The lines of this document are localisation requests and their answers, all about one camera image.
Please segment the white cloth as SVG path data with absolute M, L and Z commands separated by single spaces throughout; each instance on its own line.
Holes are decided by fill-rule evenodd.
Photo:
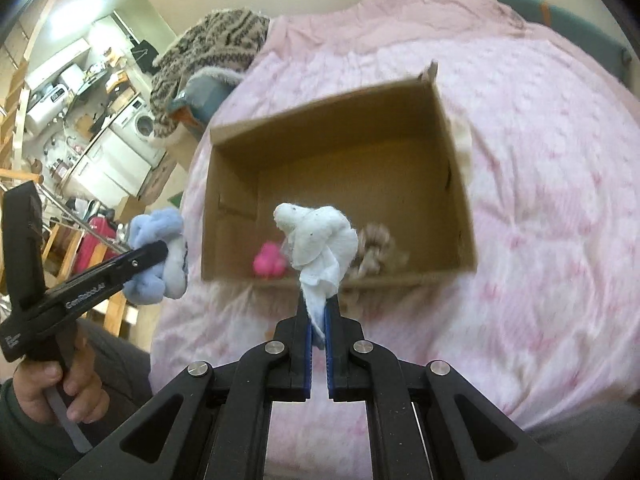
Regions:
M 285 235 L 282 250 L 298 272 L 312 343 L 326 346 L 326 303 L 336 296 L 358 250 L 358 233 L 346 216 L 332 206 L 307 208 L 282 203 L 273 220 Z

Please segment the pink soft ball toy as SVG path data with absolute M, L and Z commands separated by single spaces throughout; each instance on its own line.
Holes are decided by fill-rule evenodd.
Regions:
M 282 278 L 288 270 L 288 260 L 275 242 L 265 242 L 253 260 L 253 271 L 258 278 Z

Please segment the red bag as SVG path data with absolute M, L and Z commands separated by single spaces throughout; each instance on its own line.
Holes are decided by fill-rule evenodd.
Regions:
M 114 240 L 116 238 L 116 229 L 113 222 L 104 216 L 93 216 L 88 221 L 90 226 L 106 238 Z M 99 246 L 100 242 L 92 235 L 86 234 L 80 242 L 77 256 L 75 259 L 72 274 L 79 274 L 90 268 L 90 260 L 94 250 Z

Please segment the wooden chair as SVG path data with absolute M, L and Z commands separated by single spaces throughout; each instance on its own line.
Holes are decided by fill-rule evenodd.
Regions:
M 42 263 L 47 286 L 61 284 L 117 255 L 113 247 L 82 226 L 55 217 L 44 227 L 43 234 Z M 107 333 L 118 337 L 125 325 L 127 308 L 124 294 L 115 292 L 84 314 L 84 318 L 100 321 Z

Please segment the beige knitted toy in box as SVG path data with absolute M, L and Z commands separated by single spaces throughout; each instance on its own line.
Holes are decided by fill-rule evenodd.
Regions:
M 387 226 L 368 223 L 358 232 L 358 249 L 347 276 L 354 280 L 405 269 L 409 253 L 398 247 Z

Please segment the white washing machine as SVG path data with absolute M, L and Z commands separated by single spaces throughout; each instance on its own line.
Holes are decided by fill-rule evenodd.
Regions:
M 111 122 L 110 128 L 152 169 L 156 168 L 165 150 L 151 143 L 154 136 L 154 116 L 141 96 L 135 96 Z

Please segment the grey blue cushion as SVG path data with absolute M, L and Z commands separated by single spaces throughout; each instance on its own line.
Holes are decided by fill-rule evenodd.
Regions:
M 195 119 L 205 122 L 215 114 L 243 79 L 242 73 L 230 68 L 200 68 L 170 102 L 167 111 L 177 113 L 179 110 L 186 110 Z

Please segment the pink patterned quilt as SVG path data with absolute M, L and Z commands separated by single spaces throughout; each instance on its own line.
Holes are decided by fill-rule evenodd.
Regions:
M 472 275 L 342 298 L 401 359 L 448 361 L 577 479 L 639 474 L 639 103 L 496 0 L 281 16 L 210 122 L 268 117 L 437 61 L 470 126 Z

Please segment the brown cardboard box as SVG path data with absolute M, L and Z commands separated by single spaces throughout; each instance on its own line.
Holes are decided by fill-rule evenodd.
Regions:
M 341 211 L 385 226 L 406 265 L 348 287 L 412 286 L 477 267 L 468 194 L 429 68 L 405 80 L 210 130 L 201 277 L 250 283 L 278 205 Z

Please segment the patterned knit sweater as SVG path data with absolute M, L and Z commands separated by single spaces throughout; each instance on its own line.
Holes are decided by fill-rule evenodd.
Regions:
M 149 107 L 155 142 L 165 144 L 177 128 L 169 103 L 199 72 L 236 86 L 262 50 L 270 18 L 247 8 L 213 10 L 187 29 L 153 62 Z

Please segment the cream cloth beside box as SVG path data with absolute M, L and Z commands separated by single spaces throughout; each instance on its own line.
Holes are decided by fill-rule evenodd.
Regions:
M 473 179 L 473 138 L 469 122 L 460 116 L 449 116 L 449 131 L 460 174 L 465 185 L 469 185 Z

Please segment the teal pillow with orange stripe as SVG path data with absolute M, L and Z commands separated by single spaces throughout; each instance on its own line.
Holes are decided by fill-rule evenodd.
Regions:
M 547 26 L 570 40 L 630 89 L 632 57 L 629 50 L 598 26 L 544 0 L 498 1 L 510 6 L 524 20 Z

